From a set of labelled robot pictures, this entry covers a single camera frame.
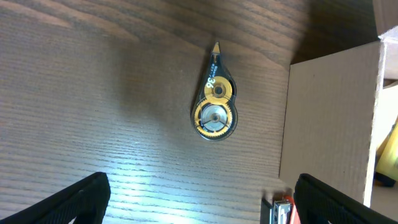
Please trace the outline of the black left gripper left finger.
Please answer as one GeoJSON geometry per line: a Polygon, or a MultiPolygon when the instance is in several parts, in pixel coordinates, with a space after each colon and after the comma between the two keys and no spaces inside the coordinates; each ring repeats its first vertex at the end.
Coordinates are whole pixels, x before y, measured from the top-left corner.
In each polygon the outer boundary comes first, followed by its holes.
{"type": "Polygon", "coordinates": [[[111,195],[104,172],[81,179],[44,200],[1,220],[1,224],[101,223],[111,195]]]}

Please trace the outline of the yellow highlighter pen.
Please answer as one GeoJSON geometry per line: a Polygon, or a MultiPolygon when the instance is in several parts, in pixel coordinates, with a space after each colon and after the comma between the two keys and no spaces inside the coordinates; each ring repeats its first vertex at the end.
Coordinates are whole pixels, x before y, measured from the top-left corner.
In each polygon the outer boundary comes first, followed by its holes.
{"type": "Polygon", "coordinates": [[[393,187],[397,182],[397,120],[376,152],[374,179],[384,187],[393,187]]]}

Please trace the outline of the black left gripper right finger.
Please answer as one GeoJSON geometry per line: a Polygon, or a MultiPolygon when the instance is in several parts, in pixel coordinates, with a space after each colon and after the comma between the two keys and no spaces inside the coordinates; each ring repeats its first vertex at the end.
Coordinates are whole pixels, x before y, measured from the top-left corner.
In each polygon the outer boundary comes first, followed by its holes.
{"type": "Polygon", "coordinates": [[[300,174],[294,201],[301,224],[397,224],[309,174],[300,174]]]}

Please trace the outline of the black yellow correction tape dispenser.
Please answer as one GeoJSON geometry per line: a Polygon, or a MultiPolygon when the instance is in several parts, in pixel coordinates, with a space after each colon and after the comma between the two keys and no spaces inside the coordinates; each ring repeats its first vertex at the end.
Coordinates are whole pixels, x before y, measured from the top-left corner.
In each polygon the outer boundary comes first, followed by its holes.
{"type": "Polygon", "coordinates": [[[192,126],[201,137],[222,141],[233,133],[238,122],[236,94],[236,83],[223,63],[220,43],[216,41],[191,113],[192,126]]]}

